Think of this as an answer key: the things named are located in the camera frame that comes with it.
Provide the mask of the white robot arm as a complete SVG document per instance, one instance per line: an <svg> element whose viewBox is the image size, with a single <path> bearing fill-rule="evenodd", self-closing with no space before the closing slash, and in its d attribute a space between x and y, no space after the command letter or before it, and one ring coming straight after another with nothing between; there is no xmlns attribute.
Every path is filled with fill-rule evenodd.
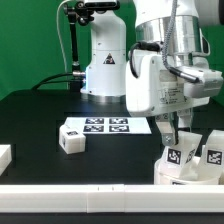
<svg viewBox="0 0 224 224"><path fill-rule="evenodd" d="M92 20L92 61L84 92L99 99L126 99L132 116L153 116L166 146L178 143L193 107L219 93L222 73L209 68L200 26L221 10L222 0L133 0L136 43L124 50L125 25L114 14L118 0L84 0Z"/></svg>

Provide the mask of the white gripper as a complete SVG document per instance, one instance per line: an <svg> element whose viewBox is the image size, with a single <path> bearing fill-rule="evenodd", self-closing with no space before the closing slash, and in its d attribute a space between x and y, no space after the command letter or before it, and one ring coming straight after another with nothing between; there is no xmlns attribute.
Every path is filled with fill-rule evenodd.
<svg viewBox="0 0 224 224"><path fill-rule="evenodd" d="M208 68L181 66L181 71L199 79L198 83L190 83L169 73L160 54L135 53L133 58L138 77L133 76L128 63L127 110L131 116L156 116L163 145L173 146L176 135L171 112L177 111L179 129L191 130L191 108L207 104L211 96L219 93L223 84L222 73Z"/></svg>

